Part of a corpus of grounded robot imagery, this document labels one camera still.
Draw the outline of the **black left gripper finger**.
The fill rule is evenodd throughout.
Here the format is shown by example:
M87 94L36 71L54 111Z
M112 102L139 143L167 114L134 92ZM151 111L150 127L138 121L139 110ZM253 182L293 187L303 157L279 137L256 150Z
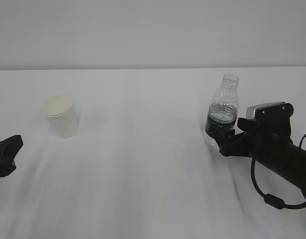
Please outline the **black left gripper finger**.
M14 159L22 147L21 135L0 141L0 178L10 175L16 169Z

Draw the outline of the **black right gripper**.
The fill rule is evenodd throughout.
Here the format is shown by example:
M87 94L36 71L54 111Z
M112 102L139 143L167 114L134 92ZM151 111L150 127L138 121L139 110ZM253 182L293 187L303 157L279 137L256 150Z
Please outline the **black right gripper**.
M216 142L219 152L225 156L251 157L260 144L278 136L286 142L291 140L289 124L257 124L255 119L239 118L237 126L242 133L235 134L235 129L213 127L209 136Z

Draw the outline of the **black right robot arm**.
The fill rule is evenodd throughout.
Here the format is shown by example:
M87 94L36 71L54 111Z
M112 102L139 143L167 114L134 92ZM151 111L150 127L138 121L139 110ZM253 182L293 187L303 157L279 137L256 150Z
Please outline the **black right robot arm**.
M258 194L276 208L301 209L306 207L306 150L293 144L290 139L290 121L259 121L239 118L238 127L242 130L236 134L233 129L213 124L208 127L211 137L225 156L251 158L251 180ZM305 198L303 203L288 205L282 199L265 194L258 186L255 177L255 164L259 162L298 187Z

